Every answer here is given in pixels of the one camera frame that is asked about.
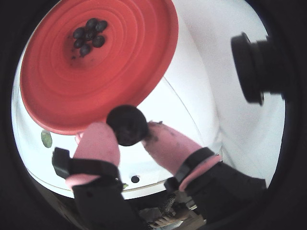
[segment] black cuff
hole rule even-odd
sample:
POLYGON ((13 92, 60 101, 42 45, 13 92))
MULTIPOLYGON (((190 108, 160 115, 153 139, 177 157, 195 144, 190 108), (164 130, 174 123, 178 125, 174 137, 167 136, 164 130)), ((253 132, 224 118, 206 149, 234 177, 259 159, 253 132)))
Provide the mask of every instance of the black cuff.
POLYGON ((172 178, 167 179, 164 183, 165 188, 168 193, 173 193, 174 191, 179 189, 180 184, 183 180, 204 160, 207 158, 214 156, 214 152, 212 152, 209 148, 205 147, 197 150, 193 154, 191 154, 180 166, 176 175, 172 178))

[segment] green spot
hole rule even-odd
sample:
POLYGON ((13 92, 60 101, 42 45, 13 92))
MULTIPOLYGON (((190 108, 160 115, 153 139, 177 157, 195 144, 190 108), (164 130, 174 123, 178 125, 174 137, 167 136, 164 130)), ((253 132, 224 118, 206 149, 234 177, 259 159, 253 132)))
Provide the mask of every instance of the green spot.
POLYGON ((41 133, 41 138, 44 146, 46 148, 51 148, 52 146, 52 137, 49 131, 43 130, 41 133))
POLYGON ((129 185, 127 185, 126 183, 123 183, 123 189, 127 188, 129 185))

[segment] white surface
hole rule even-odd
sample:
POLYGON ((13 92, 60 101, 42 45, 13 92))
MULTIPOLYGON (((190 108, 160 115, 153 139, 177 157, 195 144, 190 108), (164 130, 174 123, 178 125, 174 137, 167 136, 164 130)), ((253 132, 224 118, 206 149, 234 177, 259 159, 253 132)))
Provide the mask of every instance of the white surface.
MULTIPOLYGON (((22 59, 23 55, 16 71, 12 96, 12 123, 18 151, 26 168, 39 183, 61 195, 73 197, 64 179, 55 174, 51 158, 55 147, 68 149, 72 157, 77 145, 73 136, 54 133, 51 133, 53 144, 50 149, 42 144, 43 129, 31 119, 21 99, 19 77, 22 59)), ((209 79, 192 37, 181 19, 178 46, 170 67, 138 108, 148 121, 163 121, 202 146, 212 146, 216 140, 219 127, 209 79)), ((141 143, 132 147, 120 146, 120 153, 121 179, 129 185, 123 193, 126 199, 165 189, 162 182, 172 175, 155 163, 141 143), (137 184, 131 182, 134 175, 140 176, 137 184)))
POLYGON ((271 182, 284 125, 284 101, 265 95, 263 107, 248 104, 239 85, 230 39, 245 32, 251 42, 267 32, 243 0, 173 0, 200 52, 217 107, 223 161, 271 182))

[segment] black hole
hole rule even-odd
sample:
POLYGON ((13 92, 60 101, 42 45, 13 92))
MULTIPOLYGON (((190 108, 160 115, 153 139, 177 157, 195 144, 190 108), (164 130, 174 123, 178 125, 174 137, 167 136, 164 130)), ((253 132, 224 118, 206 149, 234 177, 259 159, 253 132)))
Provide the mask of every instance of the black hole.
POLYGON ((132 181, 133 183, 138 183, 138 182, 140 181, 140 179, 139 179, 138 176, 133 176, 133 177, 131 178, 131 181, 132 181))

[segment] red plastic plate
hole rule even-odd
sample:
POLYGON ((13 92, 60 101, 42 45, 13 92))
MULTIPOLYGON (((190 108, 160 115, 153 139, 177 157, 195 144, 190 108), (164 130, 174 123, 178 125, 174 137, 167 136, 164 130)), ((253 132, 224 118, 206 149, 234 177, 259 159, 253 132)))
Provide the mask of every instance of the red plastic plate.
POLYGON ((24 105, 44 129, 75 135, 118 105, 141 103, 163 77, 177 40, 171 0, 62 0, 26 49, 24 105), (90 18, 108 22, 106 42, 80 57, 72 33, 90 18))

